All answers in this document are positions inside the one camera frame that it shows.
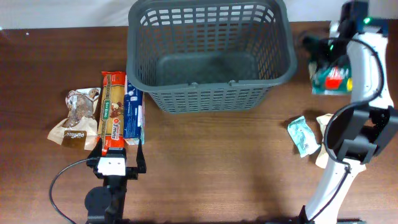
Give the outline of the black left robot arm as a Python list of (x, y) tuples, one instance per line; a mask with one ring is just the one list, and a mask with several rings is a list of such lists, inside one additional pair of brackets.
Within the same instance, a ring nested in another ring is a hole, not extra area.
[(111, 147), (105, 155), (102, 155), (102, 140), (99, 140), (90, 152), (86, 165), (93, 169), (98, 179), (103, 180), (103, 184), (91, 189), (85, 197), (87, 223), (131, 222), (130, 219), (123, 217), (127, 182), (137, 180), (139, 174), (147, 172), (141, 141), (137, 147), (137, 166), (127, 166), (126, 160), (126, 149), (123, 147)]

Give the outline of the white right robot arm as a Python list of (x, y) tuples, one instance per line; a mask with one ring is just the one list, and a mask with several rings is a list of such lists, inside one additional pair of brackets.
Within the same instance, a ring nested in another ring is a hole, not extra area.
[(355, 177), (397, 133), (397, 110), (389, 94), (386, 49), (389, 22), (371, 17), (368, 1), (347, 1), (330, 35), (303, 38), (313, 76), (348, 66), (351, 102), (328, 122), (323, 143), (328, 162), (318, 188), (298, 216), (299, 223), (337, 223)]

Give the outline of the green Nescafe coffee bag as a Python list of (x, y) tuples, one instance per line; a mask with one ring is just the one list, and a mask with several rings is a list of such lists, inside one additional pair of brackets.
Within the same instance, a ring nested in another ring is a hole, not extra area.
[(351, 65), (347, 55), (334, 62), (311, 60), (308, 63), (314, 95), (350, 95), (353, 89)]

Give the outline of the small mint green packet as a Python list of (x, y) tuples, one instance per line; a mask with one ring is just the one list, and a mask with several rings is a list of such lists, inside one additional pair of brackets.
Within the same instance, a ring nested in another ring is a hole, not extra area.
[(306, 123), (304, 116), (293, 120), (287, 126), (287, 131), (296, 145), (300, 157), (311, 155), (321, 148), (321, 145), (317, 143), (312, 129)]

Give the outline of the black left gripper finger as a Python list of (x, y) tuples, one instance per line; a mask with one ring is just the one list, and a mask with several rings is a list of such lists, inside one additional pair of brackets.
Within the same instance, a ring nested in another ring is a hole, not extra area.
[(136, 162), (137, 162), (137, 172), (140, 174), (145, 174), (147, 172), (146, 160), (144, 157), (144, 153), (142, 150), (142, 140), (139, 140), (139, 144), (137, 147), (136, 154)]
[(94, 149), (88, 155), (86, 165), (96, 166), (101, 156), (102, 156), (102, 139), (99, 139)]

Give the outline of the beige paper pouch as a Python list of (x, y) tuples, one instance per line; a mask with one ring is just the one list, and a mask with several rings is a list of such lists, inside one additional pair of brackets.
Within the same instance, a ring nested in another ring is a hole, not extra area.
[[(317, 117), (317, 122), (320, 125), (320, 131), (322, 133), (322, 137), (324, 137), (324, 135), (325, 135), (326, 126), (329, 123), (330, 118), (332, 116), (333, 116), (333, 114), (328, 113), (328, 114), (324, 114), (322, 116)], [(322, 141), (321, 145), (322, 145), (322, 147), (321, 147), (320, 153), (319, 153), (319, 155), (318, 155), (318, 157), (317, 157), (317, 159), (315, 161), (315, 164), (318, 167), (320, 167), (322, 169), (325, 169), (326, 165), (327, 165), (327, 162), (328, 162), (329, 156), (328, 156), (328, 154), (326, 152), (324, 141)]]

